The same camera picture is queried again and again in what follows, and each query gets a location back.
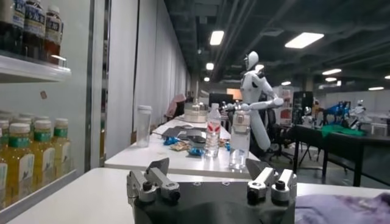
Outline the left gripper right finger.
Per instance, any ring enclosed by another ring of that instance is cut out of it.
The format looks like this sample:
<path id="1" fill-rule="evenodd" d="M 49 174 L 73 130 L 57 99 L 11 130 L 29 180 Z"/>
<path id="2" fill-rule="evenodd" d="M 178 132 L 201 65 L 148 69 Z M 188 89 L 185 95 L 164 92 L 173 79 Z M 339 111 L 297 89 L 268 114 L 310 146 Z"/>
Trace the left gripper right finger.
<path id="1" fill-rule="evenodd" d="M 290 203 L 297 196 L 297 176 L 290 169 L 278 173 L 268 163 L 247 158 L 246 167 L 251 176 L 247 183 L 247 199 L 255 202 L 271 194 L 277 203 Z"/>

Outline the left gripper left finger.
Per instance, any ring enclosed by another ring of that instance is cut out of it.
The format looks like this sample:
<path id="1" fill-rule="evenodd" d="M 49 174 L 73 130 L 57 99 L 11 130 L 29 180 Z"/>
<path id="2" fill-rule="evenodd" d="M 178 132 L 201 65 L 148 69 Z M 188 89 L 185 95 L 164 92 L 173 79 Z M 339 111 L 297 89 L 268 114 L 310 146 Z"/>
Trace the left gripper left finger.
<path id="1" fill-rule="evenodd" d="M 131 170 L 127 175 L 127 197 L 129 203 L 138 198 L 141 202 L 152 203 L 159 194 L 171 202 L 177 202 L 180 198 L 179 183 L 167 177 L 169 158 L 164 158 L 150 163 L 145 172 Z"/>

